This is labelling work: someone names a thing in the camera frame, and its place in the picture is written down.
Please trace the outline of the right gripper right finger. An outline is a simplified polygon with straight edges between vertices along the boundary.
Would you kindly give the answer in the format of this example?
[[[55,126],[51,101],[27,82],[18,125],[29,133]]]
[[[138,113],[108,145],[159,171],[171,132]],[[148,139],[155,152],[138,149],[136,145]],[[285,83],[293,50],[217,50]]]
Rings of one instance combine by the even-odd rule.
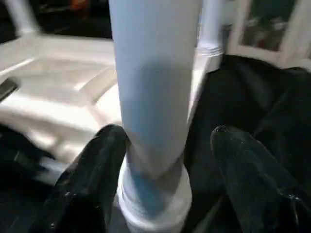
[[[217,126],[210,145],[244,233],[309,233],[311,197],[250,133]]]

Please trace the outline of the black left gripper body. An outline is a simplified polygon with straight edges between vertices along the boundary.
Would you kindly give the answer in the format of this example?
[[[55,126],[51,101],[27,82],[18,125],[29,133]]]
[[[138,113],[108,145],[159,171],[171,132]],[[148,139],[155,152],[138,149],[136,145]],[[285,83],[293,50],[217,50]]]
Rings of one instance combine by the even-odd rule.
[[[0,102],[19,89],[19,83],[13,78],[7,78],[0,84]]]

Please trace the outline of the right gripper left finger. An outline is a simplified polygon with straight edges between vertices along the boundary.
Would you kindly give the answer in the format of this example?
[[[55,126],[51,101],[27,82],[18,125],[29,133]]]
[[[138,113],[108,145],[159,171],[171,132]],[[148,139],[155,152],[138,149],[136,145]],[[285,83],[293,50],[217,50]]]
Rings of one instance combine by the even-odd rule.
[[[109,124],[88,142],[52,189],[35,220],[37,233],[104,233],[111,216],[127,135]]]

